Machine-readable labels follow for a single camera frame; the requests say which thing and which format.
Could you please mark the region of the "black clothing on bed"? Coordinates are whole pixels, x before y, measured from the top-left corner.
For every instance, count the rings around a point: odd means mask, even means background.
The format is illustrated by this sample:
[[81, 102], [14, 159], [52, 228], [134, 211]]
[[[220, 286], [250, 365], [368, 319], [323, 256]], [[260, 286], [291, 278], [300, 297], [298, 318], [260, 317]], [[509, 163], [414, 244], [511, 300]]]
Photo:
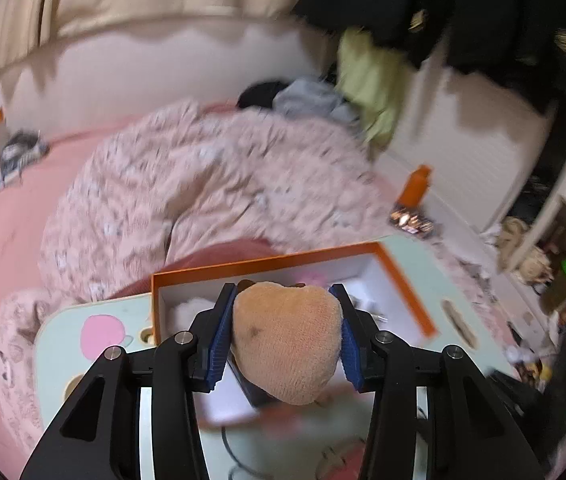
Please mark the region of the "black clothing on bed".
[[274, 98], [290, 85], [287, 80], [274, 79], [252, 84], [237, 99], [236, 106], [240, 110], [249, 107], [272, 110]]

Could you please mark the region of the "grey clothes pile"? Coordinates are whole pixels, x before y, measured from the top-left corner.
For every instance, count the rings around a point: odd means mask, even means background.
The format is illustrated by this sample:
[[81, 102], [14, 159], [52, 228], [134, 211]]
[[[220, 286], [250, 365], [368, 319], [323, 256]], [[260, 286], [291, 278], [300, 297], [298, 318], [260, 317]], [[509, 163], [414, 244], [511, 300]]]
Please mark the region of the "grey clothes pile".
[[360, 127], [355, 106], [328, 82], [298, 78], [278, 92], [272, 101], [274, 112], [288, 118], [319, 117], [351, 129]]

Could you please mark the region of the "mint cartoon lap table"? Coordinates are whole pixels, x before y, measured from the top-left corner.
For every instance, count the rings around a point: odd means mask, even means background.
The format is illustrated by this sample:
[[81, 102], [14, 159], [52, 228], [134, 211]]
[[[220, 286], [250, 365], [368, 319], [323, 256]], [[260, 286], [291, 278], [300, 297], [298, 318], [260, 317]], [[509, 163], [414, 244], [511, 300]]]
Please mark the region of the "mint cartoon lap table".
[[[435, 325], [419, 344], [440, 350], [462, 346], [482, 370], [508, 372], [505, 326], [447, 248], [403, 235], [380, 242]], [[155, 343], [151, 292], [64, 307], [36, 335], [36, 400], [51, 422], [91, 364], [108, 347], [130, 352]], [[213, 479], [352, 479], [358, 473], [373, 398], [353, 388], [304, 408], [280, 405], [237, 426], [204, 427], [200, 440]]]

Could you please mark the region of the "pink bed sheet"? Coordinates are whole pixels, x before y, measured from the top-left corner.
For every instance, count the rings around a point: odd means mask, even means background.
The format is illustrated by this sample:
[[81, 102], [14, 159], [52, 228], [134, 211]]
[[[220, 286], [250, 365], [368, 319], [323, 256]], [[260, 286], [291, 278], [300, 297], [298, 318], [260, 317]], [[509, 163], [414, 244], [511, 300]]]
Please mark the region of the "pink bed sheet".
[[[112, 296], [184, 256], [176, 217], [143, 206], [143, 182], [176, 186], [184, 159], [168, 162], [206, 108], [182, 101], [115, 133], [56, 141], [18, 185], [0, 191], [0, 471], [17, 478], [41, 423], [33, 387], [33, 341], [63, 299]], [[117, 193], [115, 185], [132, 186]]]

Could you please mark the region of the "tan plush bear toy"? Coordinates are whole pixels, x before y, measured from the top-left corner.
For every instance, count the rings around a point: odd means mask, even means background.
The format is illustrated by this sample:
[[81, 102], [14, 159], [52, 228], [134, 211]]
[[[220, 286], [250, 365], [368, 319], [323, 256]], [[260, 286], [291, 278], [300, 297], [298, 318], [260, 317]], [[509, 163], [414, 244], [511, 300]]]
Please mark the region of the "tan plush bear toy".
[[322, 287], [253, 284], [233, 304], [234, 362], [269, 396], [311, 404], [335, 374], [341, 324], [339, 301]]

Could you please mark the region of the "yellow-green hanging garment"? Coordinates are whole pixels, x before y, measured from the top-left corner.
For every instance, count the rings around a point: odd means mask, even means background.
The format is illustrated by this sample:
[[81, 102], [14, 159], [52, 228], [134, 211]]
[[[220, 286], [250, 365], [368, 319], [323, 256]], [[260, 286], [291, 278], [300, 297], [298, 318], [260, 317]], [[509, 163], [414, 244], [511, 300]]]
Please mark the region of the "yellow-green hanging garment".
[[359, 111], [366, 144], [386, 148], [394, 137], [411, 82], [406, 55], [377, 47], [372, 35], [348, 28], [337, 52], [337, 89]]

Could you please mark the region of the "orange water bottle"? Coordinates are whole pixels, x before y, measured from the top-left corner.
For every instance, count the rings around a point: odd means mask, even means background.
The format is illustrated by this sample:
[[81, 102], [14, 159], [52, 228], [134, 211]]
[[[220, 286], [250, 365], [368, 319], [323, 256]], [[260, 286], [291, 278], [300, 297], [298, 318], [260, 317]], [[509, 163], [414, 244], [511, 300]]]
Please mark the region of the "orange water bottle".
[[432, 173], [432, 168], [427, 165], [418, 166], [410, 174], [409, 179], [406, 181], [405, 186], [397, 199], [397, 204], [404, 208], [416, 208], [429, 188], [429, 177]]

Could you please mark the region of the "black hanging jacket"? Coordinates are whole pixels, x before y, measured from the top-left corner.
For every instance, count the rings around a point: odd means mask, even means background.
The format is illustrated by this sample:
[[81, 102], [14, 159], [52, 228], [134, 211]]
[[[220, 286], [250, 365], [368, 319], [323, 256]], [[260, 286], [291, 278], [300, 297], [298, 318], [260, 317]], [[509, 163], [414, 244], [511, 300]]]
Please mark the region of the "black hanging jacket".
[[326, 32], [357, 28], [420, 67], [442, 38], [447, 63], [512, 89], [539, 113], [566, 98], [566, 0], [298, 0]]

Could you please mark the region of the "pink floral quilt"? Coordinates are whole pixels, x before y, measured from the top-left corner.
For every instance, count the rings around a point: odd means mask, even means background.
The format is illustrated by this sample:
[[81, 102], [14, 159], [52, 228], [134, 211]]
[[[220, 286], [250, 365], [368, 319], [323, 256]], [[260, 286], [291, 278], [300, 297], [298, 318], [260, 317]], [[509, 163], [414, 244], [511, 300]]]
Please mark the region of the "pink floral quilt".
[[0, 304], [0, 410], [25, 451], [42, 434], [33, 348], [43, 322], [202, 249], [265, 240], [280, 254], [377, 240], [390, 201], [353, 135], [320, 118], [157, 110], [100, 142], [46, 218], [39, 286]]

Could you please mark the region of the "striped folded clothes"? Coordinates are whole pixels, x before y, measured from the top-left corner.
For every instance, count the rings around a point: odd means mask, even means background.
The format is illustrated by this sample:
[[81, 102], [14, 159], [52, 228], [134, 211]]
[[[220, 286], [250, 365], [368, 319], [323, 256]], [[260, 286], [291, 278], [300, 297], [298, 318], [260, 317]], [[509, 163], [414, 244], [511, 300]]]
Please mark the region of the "striped folded clothes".
[[17, 131], [0, 154], [0, 191], [19, 180], [28, 166], [40, 162], [49, 151], [48, 142], [39, 133]]

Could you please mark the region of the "orange cardboard box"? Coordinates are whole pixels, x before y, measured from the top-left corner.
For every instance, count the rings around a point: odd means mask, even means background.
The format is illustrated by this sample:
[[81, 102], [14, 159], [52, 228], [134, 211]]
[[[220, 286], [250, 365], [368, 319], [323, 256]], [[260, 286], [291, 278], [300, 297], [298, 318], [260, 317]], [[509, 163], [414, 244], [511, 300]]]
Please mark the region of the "orange cardboard box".
[[[389, 330], [410, 344], [419, 344], [435, 335], [432, 319], [381, 244], [356, 244], [218, 263], [215, 258], [223, 252], [222, 248], [213, 249], [209, 255], [197, 256], [194, 263], [183, 268], [152, 276], [150, 291], [156, 342], [172, 336], [166, 327], [170, 307], [196, 297], [215, 304], [224, 284], [237, 285], [242, 281], [273, 282], [286, 287], [315, 285], [326, 290], [333, 284], [341, 284], [354, 304], [375, 313], [377, 326], [382, 330]], [[339, 360], [340, 355], [335, 374], [319, 398], [350, 389]], [[248, 382], [240, 374], [234, 358], [228, 360], [213, 390], [198, 394], [196, 398], [199, 422], [208, 428], [248, 424], [282, 404]]]

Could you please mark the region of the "white fluffy pouch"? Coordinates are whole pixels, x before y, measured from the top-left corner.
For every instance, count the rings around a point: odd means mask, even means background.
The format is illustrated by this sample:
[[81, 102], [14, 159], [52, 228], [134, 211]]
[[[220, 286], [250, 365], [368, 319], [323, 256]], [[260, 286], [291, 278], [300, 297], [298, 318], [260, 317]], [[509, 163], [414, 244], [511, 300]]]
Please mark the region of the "white fluffy pouch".
[[166, 314], [166, 327], [168, 333], [173, 335], [181, 330], [188, 330], [202, 311], [210, 310], [214, 303], [205, 298], [192, 298], [170, 307]]

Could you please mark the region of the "dark printed card pack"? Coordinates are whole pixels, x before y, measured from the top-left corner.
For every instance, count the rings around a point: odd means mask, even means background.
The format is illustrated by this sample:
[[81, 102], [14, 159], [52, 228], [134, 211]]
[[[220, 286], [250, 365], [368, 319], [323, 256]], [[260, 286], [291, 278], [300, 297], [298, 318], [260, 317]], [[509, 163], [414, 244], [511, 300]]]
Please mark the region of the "dark printed card pack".
[[435, 223], [423, 216], [418, 208], [395, 204], [389, 222], [400, 231], [420, 238], [430, 237], [436, 232]]

